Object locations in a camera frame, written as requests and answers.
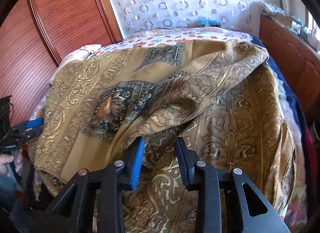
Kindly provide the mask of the brown patterned garment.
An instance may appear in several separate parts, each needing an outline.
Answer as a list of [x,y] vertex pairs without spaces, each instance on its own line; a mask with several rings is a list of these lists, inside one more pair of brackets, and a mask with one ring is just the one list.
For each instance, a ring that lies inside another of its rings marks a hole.
[[139,186],[124,197],[127,232],[193,232],[176,138],[215,168],[242,169],[277,212],[296,180],[295,144],[266,48],[239,40],[136,47],[67,64],[50,88],[29,158],[52,195],[145,139]]

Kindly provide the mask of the floral bed blanket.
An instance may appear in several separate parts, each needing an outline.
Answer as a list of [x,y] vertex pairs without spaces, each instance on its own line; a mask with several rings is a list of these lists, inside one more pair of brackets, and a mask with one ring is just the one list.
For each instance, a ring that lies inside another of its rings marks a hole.
[[284,222],[290,232],[300,232],[307,223],[307,194],[304,187],[296,187],[287,207]]

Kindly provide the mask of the dark blue blanket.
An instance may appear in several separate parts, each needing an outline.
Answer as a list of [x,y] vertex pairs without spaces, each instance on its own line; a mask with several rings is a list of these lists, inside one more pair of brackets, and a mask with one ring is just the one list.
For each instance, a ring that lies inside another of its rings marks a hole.
[[301,137],[304,137],[307,130],[306,119],[298,97],[288,85],[270,53],[264,65],[270,70],[276,82],[276,97],[280,106],[282,119],[287,123],[293,135],[299,134]]

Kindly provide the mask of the long wooden cabinet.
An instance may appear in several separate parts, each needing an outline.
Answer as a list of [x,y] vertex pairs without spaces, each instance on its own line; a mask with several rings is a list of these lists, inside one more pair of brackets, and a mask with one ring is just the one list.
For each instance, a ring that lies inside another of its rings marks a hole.
[[259,38],[298,97],[307,124],[319,119],[319,57],[305,41],[267,17],[260,17]]

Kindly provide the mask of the orange dotted white sheet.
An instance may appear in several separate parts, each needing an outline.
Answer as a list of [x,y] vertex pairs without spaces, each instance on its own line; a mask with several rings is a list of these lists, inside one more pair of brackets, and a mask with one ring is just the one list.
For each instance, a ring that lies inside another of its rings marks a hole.
[[155,29],[134,33],[124,40],[107,46],[102,46],[85,60],[106,53],[116,52],[135,47],[157,47],[166,45],[178,45],[189,40],[216,40],[228,41],[236,39],[244,42],[252,42],[253,36],[238,31],[231,31],[219,27],[196,27],[180,29]]

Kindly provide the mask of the blue box on headboard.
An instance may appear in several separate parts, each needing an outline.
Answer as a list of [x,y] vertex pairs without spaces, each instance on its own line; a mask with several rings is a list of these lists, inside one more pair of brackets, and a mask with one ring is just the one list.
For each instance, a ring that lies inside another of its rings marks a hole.
[[204,16],[199,17],[198,23],[200,27],[221,27],[219,20],[212,20]]

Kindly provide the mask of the cardboard box on cabinet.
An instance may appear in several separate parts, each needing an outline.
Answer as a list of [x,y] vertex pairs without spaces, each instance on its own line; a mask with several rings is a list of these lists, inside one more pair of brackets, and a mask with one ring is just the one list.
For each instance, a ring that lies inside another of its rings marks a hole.
[[279,25],[282,25],[284,27],[288,27],[288,28],[291,28],[292,26],[292,18],[288,17],[288,16],[285,16],[283,14],[280,14],[280,13],[277,13],[275,16],[274,16],[274,21],[279,24]]

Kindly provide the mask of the stack of folded cloths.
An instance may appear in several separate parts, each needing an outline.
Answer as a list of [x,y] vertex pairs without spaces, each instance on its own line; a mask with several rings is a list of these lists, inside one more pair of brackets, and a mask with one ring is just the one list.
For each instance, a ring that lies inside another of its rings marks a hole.
[[281,14],[283,16],[287,16],[287,12],[285,12],[283,9],[281,9],[280,7],[273,5],[269,2],[265,2],[265,1],[259,1],[258,5],[261,9],[261,12],[265,15],[276,15]]

